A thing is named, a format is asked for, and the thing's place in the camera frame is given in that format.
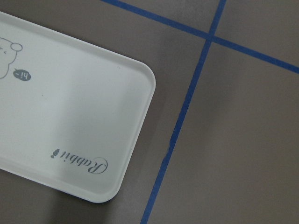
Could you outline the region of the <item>white rabbit print tray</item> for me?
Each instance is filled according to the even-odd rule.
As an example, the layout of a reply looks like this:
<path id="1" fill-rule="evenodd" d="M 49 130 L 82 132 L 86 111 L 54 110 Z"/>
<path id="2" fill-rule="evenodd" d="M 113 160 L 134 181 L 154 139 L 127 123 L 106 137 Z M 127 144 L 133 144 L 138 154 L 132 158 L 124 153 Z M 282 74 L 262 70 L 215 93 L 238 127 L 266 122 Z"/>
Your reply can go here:
<path id="1" fill-rule="evenodd" d="M 0 14 L 0 168 L 93 203 L 120 189 L 156 88 L 144 63 Z"/>

